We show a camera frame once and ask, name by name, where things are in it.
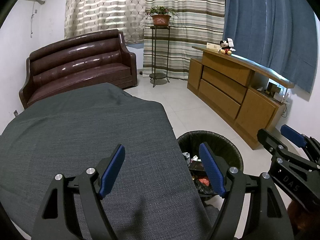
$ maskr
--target cabinet top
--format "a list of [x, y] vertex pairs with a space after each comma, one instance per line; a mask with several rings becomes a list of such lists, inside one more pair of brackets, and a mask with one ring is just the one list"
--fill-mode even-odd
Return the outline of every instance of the cabinet top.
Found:
[[279, 75], [277, 72], [275, 72], [274, 70], [272, 70], [271, 68], [267, 68], [264, 67], [254, 61], [248, 60], [244, 57], [238, 56], [238, 55], [234, 55], [232, 54], [230, 55], [224, 55], [224, 54], [220, 54], [212, 49], [207, 49], [205, 47], [196, 47], [196, 46], [192, 46], [194, 49], [198, 49], [201, 50], [203, 52], [215, 55], [217, 57], [222, 57], [225, 58], [227, 60], [230, 60], [232, 62], [235, 62], [237, 64], [240, 64], [244, 67], [250, 68], [274, 81], [276, 81], [277, 83], [279, 83], [280, 85], [284, 86], [285, 88], [294, 88], [294, 84], [289, 81], [288, 79], [284, 78], [283, 76]]

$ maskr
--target potted plant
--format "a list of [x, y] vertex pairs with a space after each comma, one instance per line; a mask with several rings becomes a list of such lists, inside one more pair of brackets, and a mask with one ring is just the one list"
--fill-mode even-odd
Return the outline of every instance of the potted plant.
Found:
[[170, 14], [178, 16], [173, 9], [164, 6], [153, 6], [150, 10], [146, 10], [146, 15], [149, 15], [150, 18], [152, 17], [155, 26], [168, 26]]

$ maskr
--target blue gripper pad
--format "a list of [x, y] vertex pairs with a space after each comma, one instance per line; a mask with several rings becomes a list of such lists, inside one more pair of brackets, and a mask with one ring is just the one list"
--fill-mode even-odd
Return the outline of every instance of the blue gripper pad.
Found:
[[299, 148], [304, 148], [307, 145], [304, 137], [286, 124], [281, 126], [280, 132], [284, 137], [286, 137], [289, 141], [294, 143]]
[[224, 197], [226, 194], [226, 189], [224, 188], [224, 177], [211, 156], [209, 149], [204, 143], [199, 146], [199, 155], [213, 190], [217, 192], [220, 197]]
[[124, 156], [124, 146], [120, 145], [101, 178], [101, 187], [98, 193], [101, 198], [104, 198], [111, 192], [113, 184], [115, 183], [118, 173], [121, 169], [122, 163], [124, 162]]

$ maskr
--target tile floor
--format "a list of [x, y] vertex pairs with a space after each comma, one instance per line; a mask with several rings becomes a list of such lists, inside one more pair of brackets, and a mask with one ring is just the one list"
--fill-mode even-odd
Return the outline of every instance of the tile floor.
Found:
[[[187, 81], [170, 79], [170, 83], [167, 83], [165, 80], [157, 80], [156, 84], [158, 85], [153, 88], [149, 77], [138, 75], [138, 86], [125, 91], [135, 97], [161, 103], [176, 138], [193, 130], [219, 133], [239, 149], [244, 161], [244, 173], [259, 176], [262, 172], [268, 172], [271, 155], [262, 147], [253, 151], [221, 117], [187, 89]], [[288, 206], [290, 198], [282, 190], [279, 191], [285, 205]], [[235, 235], [238, 238], [242, 236], [244, 230], [249, 202], [250, 195], [246, 194]], [[223, 199], [216, 196], [209, 203], [220, 209]]]

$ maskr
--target sofa seat cushion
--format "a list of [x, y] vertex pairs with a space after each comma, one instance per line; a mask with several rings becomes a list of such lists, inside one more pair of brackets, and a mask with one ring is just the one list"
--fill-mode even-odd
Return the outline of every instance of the sofa seat cushion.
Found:
[[43, 98], [73, 89], [96, 85], [131, 76], [130, 67], [121, 63], [111, 63], [76, 72], [39, 87], [28, 101], [28, 106]]

